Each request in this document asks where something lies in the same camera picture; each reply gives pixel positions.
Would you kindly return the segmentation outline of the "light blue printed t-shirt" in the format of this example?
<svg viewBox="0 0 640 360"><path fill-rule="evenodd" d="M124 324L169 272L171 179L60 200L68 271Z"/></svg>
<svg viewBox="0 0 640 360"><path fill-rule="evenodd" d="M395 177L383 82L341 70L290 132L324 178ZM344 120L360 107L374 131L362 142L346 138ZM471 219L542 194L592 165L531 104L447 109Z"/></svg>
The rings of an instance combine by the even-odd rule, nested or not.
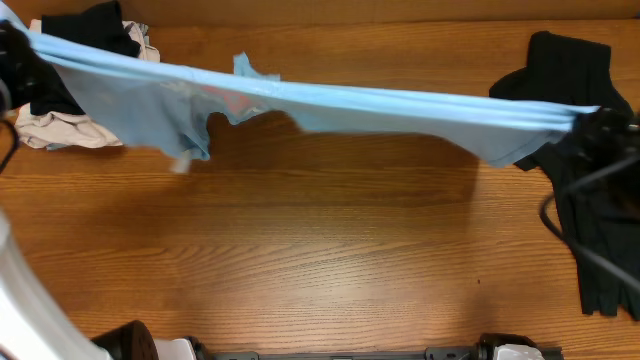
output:
<svg viewBox="0 0 640 360"><path fill-rule="evenodd" d="M594 106L455 94L285 82L253 70L246 55L231 74L144 61L30 31L7 6L1 17L51 64L80 107L123 144L175 158L209 159L206 122L239 124L270 111L329 133L418 133L448 140L489 164L513 164L560 141Z"/></svg>

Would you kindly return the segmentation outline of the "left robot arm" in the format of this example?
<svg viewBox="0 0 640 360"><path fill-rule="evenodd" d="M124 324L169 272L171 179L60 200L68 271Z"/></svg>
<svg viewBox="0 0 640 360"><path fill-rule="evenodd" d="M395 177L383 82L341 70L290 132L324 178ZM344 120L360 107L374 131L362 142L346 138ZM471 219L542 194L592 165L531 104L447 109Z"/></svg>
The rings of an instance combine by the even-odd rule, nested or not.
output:
<svg viewBox="0 0 640 360"><path fill-rule="evenodd" d="M19 136L7 112L26 102L46 68L29 40L8 20L1 22L1 126L10 144L1 147L1 168L17 152ZM21 253L11 223L1 215L1 357L3 359L134 360L187 359L198 354L187 339L152 337L132 321L94 339L83 335L47 292Z"/></svg>

